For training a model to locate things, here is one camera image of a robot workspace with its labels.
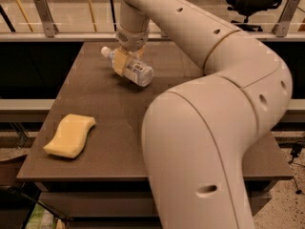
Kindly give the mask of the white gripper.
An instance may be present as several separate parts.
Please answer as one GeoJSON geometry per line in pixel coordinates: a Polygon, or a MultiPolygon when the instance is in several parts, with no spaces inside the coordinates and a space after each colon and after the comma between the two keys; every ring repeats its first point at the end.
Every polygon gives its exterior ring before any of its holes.
{"type": "Polygon", "coordinates": [[[114,50],[113,69],[122,76],[129,58],[140,59],[145,47],[143,47],[149,37],[150,30],[146,29],[141,32],[131,32],[117,27],[115,38],[121,47],[114,50]]]}

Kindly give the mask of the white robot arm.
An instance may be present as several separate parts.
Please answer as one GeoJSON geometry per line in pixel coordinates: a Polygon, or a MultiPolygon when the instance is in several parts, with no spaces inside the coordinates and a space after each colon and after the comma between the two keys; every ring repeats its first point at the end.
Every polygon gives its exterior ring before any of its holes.
{"type": "Polygon", "coordinates": [[[242,159],[285,114],[293,80],[252,35],[185,0],[122,0],[203,69],[149,106],[142,150],[163,229],[254,229],[242,159]]]}

